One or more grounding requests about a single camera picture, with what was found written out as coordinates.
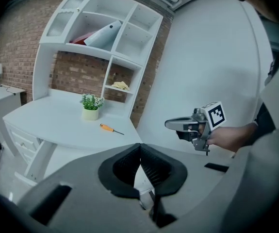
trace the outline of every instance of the orange screwdriver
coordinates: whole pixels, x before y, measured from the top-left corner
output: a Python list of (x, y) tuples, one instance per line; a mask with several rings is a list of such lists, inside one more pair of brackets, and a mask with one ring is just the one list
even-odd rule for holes
[(107, 126), (107, 125), (105, 125), (105, 124), (101, 124), (100, 127), (103, 128), (104, 130), (108, 130), (108, 131), (111, 131), (111, 132), (117, 132), (117, 133), (119, 133), (119, 134), (124, 135), (123, 133), (118, 132), (118, 131), (115, 131), (114, 129), (110, 128), (109, 126)]

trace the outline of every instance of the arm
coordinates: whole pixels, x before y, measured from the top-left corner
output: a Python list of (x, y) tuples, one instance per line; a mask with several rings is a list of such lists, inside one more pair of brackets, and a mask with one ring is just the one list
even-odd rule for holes
[(237, 152), (239, 148), (251, 138), (258, 126), (256, 123), (249, 123), (243, 127), (220, 127), (214, 130), (208, 145), (217, 145), (223, 149)]

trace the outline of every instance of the potted plant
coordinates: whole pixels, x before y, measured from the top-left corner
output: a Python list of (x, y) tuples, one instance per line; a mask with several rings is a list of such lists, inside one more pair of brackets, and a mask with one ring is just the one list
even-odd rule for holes
[(95, 97), (93, 94), (83, 94), (80, 103), (83, 105), (82, 118), (97, 120), (99, 108), (104, 104), (104, 98)]

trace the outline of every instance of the yellow pot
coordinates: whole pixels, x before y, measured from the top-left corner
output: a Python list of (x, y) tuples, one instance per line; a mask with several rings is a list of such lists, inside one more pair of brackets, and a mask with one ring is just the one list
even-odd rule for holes
[(89, 120), (89, 121), (94, 121), (98, 119), (98, 113), (99, 113), (99, 109), (95, 110), (95, 111), (91, 111), (91, 110), (86, 110), (86, 109), (82, 109), (82, 118), (84, 120)]

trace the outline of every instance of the folded cloth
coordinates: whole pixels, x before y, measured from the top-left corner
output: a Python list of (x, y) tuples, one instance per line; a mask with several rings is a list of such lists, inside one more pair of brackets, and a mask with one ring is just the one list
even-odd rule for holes
[(114, 84), (112, 84), (111, 86), (115, 87), (115, 88), (119, 88), (122, 90), (127, 90), (129, 91), (130, 88), (128, 87), (127, 84), (125, 84), (123, 81), (122, 82), (114, 82)]

